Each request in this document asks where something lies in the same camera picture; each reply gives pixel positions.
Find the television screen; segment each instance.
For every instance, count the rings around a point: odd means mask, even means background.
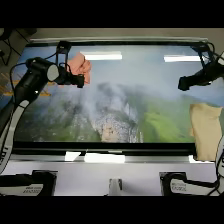
[[[28,46],[18,63],[55,51],[56,46]],[[49,96],[39,96],[27,108],[15,141],[193,143],[190,104],[223,106],[222,79],[185,92],[178,89],[180,77],[202,69],[199,60],[169,61],[170,56],[198,56],[190,46],[72,46],[68,59],[78,52],[90,55],[90,84],[82,89],[46,86]],[[64,62],[64,55],[59,62]],[[16,67],[13,79],[19,80],[26,70],[25,65]],[[1,98],[1,107],[9,98]]]

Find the black border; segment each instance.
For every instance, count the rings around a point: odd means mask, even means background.
[[[172,46],[199,46],[198,40],[186,41],[154,41],[154,40],[75,40],[70,41],[72,46],[95,46],[95,45],[172,45]],[[50,43],[30,43],[26,47],[57,46],[58,41]],[[122,151],[122,154],[130,156],[187,156],[195,155],[194,143],[96,143],[96,142],[21,142],[14,141],[13,154],[61,154],[69,151],[108,152],[113,150]]]

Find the landscape image on screen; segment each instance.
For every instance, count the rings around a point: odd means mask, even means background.
[[[56,46],[26,47],[18,63],[47,57]],[[121,52],[120,60],[91,60],[90,84],[48,86],[51,96],[39,96],[23,114],[15,141],[191,143],[189,106],[224,106],[224,81],[210,86],[178,89],[179,78],[202,69],[200,61],[165,62],[165,55],[197,56],[189,46],[73,46],[77,52]],[[64,62],[60,55],[59,62]],[[16,67],[20,79],[26,66]],[[10,99],[1,98],[2,108]]]

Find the beige fabric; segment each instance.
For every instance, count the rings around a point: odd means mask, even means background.
[[[191,135],[195,138],[197,160],[215,161],[219,141],[222,137],[219,116],[222,107],[211,107],[205,103],[191,104]]]

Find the display screen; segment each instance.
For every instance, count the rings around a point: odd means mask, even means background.
[[[55,51],[56,46],[26,47],[18,63],[45,58]],[[50,96],[39,96],[27,108],[15,141],[193,143],[190,104],[223,106],[222,79],[185,92],[178,89],[179,78],[201,70],[201,62],[170,62],[167,58],[198,56],[190,46],[72,46],[68,59],[78,52],[95,55],[89,58],[90,84],[82,89],[73,85],[46,86]],[[117,56],[97,58],[98,54]],[[64,62],[64,55],[59,56],[59,62]],[[26,70],[25,65],[16,67],[13,79],[20,79]],[[1,107],[9,98],[2,96]]]

